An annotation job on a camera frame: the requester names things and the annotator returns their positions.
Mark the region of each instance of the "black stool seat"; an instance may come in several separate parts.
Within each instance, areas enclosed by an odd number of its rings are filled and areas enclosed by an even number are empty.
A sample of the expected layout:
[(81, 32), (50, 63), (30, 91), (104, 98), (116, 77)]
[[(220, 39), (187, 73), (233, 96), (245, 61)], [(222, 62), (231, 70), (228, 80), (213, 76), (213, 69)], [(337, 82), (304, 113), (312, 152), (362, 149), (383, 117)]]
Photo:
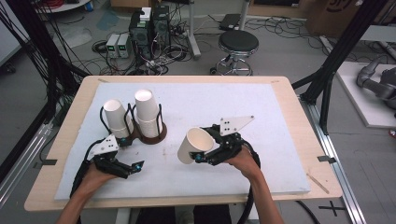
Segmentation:
[(219, 38), (219, 43), (224, 48), (233, 51), (251, 51), (259, 46), (256, 36), (240, 30), (224, 32)]

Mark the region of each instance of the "stool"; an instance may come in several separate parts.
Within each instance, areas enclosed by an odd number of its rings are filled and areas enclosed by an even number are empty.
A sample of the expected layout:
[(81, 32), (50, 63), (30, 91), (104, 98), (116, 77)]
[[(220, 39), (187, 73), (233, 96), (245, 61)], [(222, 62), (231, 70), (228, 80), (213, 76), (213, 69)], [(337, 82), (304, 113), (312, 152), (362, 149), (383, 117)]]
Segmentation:
[(241, 30), (227, 31), (220, 36), (219, 47), (229, 55), (221, 59), (216, 67), (210, 69), (211, 74), (217, 72), (222, 76), (228, 74), (251, 76), (253, 74), (250, 65), (242, 58), (250, 56), (258, 49), (259, 40), (256, 36)]

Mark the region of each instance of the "wooden table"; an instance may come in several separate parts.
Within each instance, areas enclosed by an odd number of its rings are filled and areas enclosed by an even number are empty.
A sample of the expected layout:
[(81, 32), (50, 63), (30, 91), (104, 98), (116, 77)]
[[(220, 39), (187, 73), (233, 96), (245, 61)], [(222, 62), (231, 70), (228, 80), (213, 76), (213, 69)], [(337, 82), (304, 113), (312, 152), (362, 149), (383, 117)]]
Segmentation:
[[(164, 76), (164, 77), (86, 77), (79, 88), (78, 94), (70, 107), (49, 155), (48, 160), (57, 160), (56, 165), (43, 166), (32, 190), (25, 202), (27, 211), (48, 211), (63, 209), (66, 202), (54, 200), (64, 165), (70, 148), (75, 143), (78, 130), (85, 118), (98, 85), (102, 82), (133, 82), (133, 83), (262, 83), (271, 84), (280, 105), (283, 117), (288, 125), (291, 138), (307, 175), (311, 191), (306, 194), (274, 195), (274, 200), (302, 200), (315, 198), (339, 198), (341, 187), (329, 163), (318, 161), (324, 152), (315, 133), (292, 89), (285, 77), (203, 77), (203, 76)], [(163, 205), (191, 205), (209, 203), (242, 203), (244, 195), (180, 197), (180, 198), (149, 198), (149, 199), (108, 199), (95, 200), (86, 204), (90, 207), (145, 207)]]

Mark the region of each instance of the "white foam board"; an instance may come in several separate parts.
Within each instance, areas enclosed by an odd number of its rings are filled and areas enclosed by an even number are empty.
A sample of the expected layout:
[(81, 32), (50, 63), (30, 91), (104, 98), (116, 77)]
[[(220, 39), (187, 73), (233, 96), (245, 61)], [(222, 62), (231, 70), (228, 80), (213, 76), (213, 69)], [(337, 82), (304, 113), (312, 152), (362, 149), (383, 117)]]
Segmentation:
[(120, 99), (127, 106), (134, 103), (134, 93), (152, 90), (163, 107), (163, 121), (168, 134), (157, 145), (135, 140), (119, 151), (119, 161), (131, 164), (145, 161), (140, 173), (128, 179), (113, 179), (101, 187), (95, 198), (152, 198), (200, 195), (247, 194), (249, 183), (231, 165), (184, 164), (177, 151), (191, 127), (219, 124), (221, 118), (253, 115), (242, 137), (253, 145), (262, 160), (269, 188), (274, 194), (306, 193), (310, 186), (283, 119), (271, 85), (266, 84), (178, 84), (178, 83), (103, 83), (71, 148), (55, 200), (69, 197), (73, 178), (88, 146), (107, 136), (99, 120), (105, 101)]

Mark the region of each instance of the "white paper cup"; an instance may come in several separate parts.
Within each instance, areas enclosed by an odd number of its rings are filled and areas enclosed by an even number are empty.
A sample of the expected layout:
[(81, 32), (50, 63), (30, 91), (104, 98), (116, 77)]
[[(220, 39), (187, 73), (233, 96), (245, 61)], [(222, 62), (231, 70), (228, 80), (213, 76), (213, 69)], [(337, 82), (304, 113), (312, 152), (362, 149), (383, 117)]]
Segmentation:
[(201, 128), (191, 128), (187, 131), (186, 137), (178, 149), (177, 157), (181, 162), (190, 164), (193, 159), (189, 152), (208, 151), (212, 149), (213, 145), (213, 138), (209, 133)]
[(160, 108), (155, 102), (154, 95), (150, 90), (140, 90), (134, 94), (136, 103), (137, 116), (144, 120), (150, 121), (157, 118)]
[(160, 132), (158, 133), (157, 129), (157, 119), (153, 119), (150, 121), (144, 121), (137, 117), (137, 122), (139, 123), (140, 126), (140, 131), (142, 134), (147, 137), (147, 138), (153, 138), (153, 137), (158, 137), (160, 133), (163, 131), (163, 120), (161, 119), (161, 116), (158, 118), (159, 126), (160, 126)]
[[(109, 100), (105, 102), (103, 109), (107, 117), (108, 128), (114, 133), (116, 138), (128, 137), (129, 133), (124, 121), (126, 111), (121, 102), (117, 99)], [(132, 133), (134, 131), (134, 125), (129, 115), (127, 115), (126, 121)]]

